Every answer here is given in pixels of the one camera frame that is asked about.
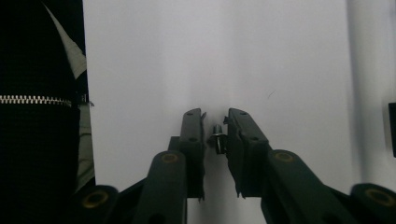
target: white wall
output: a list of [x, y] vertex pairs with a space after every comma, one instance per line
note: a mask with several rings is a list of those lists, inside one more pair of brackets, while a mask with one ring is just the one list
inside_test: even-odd
[[388, 103], [396, 102], [395, 1], [348, 1], [355, 137], [362, 182], [396, 190]]
[[[179, 135], [182, 114], [195, 107], [208, 113], [206, 136], [229, 107], [240, 108], [273, 148], [300, 155], [325, 184], [349, 192], [361, 182], [361, 161], [369, 166], [372, 154], [361, 153], [360, 140], [370, 134], [357, 130], [372, 125], [357, 128], [366, 107], [358, 97], [358, 60], [350, 60], [347, 2], [95, 0], [84, 7], [99, 184], [123, 190], [145, 177], [152, 157]], [[387, 66], [381, 72], [394, 84]], [[390, 91], [392, 84], [381, 80], [375, 87], [385, 83]], [[383, 109], [391, 98], [382, 93], [371, 101], [379, 99], [382, 108], [373, 121], [382, 130], [375, 141], [384, 139]], [[209, 149], [206, 200], [189, 200], [189, 223], [263, 223], [260, 200], [236, 199], [226, 159]], [[387, 145], [374, 161], [387, 166], [364, 180], [382, 184], [373, 176], [395, 171], [389, 153]], [[392, 181], [386, 187], [394, 188]]]

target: screw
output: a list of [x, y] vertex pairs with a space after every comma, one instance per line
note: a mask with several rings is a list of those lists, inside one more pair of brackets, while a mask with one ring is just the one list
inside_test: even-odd
[[227, 135], [222, 133], [221, 125], [216, 124], [213, 127], [212, 137], [215, 139], [215, 149], [217, 154], [225, 154], [227, 152], [225, 143], [227, 141]]

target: zipper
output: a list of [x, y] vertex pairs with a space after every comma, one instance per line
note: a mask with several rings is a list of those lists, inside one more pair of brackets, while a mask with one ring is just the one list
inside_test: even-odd
[[63, 105], [72, 107], [72, 102], [60, 97], [35, 95], [0, 95], [1, 105]]

